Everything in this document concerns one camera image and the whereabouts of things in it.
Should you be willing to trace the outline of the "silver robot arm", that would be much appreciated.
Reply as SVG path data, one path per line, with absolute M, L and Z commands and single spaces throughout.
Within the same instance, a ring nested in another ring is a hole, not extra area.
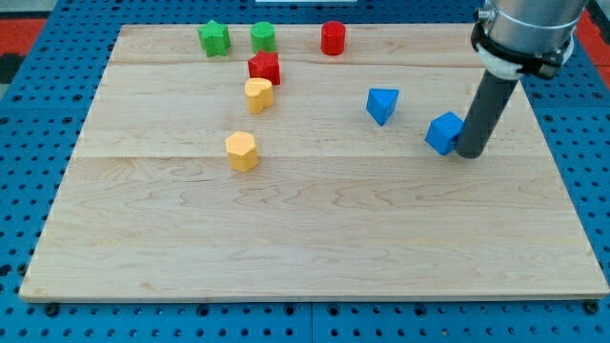
M 485 0 L 474 12 L 471 44 L 492 75 L 552 79 L 570 59 L 586 0 Z

